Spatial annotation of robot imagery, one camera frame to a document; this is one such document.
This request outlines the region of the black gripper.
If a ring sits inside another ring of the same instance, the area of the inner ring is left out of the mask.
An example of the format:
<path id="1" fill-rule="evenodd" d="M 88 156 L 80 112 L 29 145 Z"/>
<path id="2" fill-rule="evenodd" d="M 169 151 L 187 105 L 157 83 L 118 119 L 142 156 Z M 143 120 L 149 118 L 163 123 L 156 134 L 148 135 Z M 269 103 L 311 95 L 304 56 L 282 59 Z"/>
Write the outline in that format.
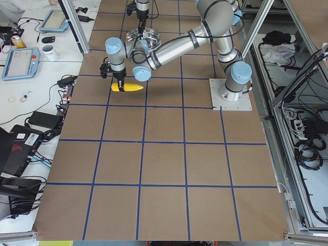
<path id="1" fill-rule="evenodd" d="M 138 37 L 142 37 L 142 27 L 146 25 L 149 14 L 149 2 L 148 1 L 132 1 L 126 6 L 126 13 L 128 16 L 136 11 L 138 24 Z"/>
<path id="2" fill-rule="evenodd" d="M 100 66 L 100 75 L 103 79 L 107 78 L 109 73 L 113 74 L 118 80 L 118 89 L 120 92 L 125 92 L 124 85 L 125 85 L 125 76 L 126 76 L 126 68 L 119 68 L 118 71 L 114 70 L 114 65 L 110 64 L 109 61 L 106 61 L 106 57 L 103 59 L 102 64 Z"/>

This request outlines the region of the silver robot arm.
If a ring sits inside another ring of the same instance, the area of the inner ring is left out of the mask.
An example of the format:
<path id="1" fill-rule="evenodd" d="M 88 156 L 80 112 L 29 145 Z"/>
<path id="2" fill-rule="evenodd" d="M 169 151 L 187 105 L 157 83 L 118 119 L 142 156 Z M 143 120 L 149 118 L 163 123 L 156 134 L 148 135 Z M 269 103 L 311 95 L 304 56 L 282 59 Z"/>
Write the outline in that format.
<path id="1" fill-rule="evenodd" d="M 118 37 L 106 40 L 108 56 L 100 67 L 102 78 L 111 73 L 117 80 L 113 89 L 125 92 L 130 89 L 124 82 L 126 60 L 131 62 L 137 81 L 148 81 L 153 71 L 206 43 L 215 43 L 217 60 L 226 76 L 225 83 L 218 90 L 219 96 L 225 101 L 238 101 L 245 93 L 244 88 L 252 75 L 250 65 L 242 61 L 241 54 L 233 44 L 231 27 L 242 19 L 239 5 L 237 1 L 196 1 L 195 6 L 201 18 L 199 26 L 157 48 L 149 48 L 146 41 L 149 1 L 135 1 L 139 19 L 137 37 L 127 42 Z"/>
<path id="2" fill-rule="evenodd" d="M 149 1 L 147 0 L 135 0 L 126 6 L 126 13 L 128 16 L 136 11 L 137 18 L 139 20 L 138 24 L 138 37 L 143 37 L 143 32 L 146 28 L 146 23 L 149 15 Z"/>

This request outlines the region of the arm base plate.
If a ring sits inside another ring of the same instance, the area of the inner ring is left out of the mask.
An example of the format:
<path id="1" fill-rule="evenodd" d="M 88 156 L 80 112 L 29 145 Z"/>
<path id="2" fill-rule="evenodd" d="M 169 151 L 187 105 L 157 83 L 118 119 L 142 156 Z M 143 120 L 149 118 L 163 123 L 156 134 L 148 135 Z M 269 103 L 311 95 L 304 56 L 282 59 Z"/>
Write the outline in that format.
<path id="1" fill-rule="evenodd" d="M 244 85 L 240 92 L 231 92 L 226 88 L 226 79 L 210 78 L 210 91 L 213 110 L 219 111 L 252 111 L 250 96 Z"/>

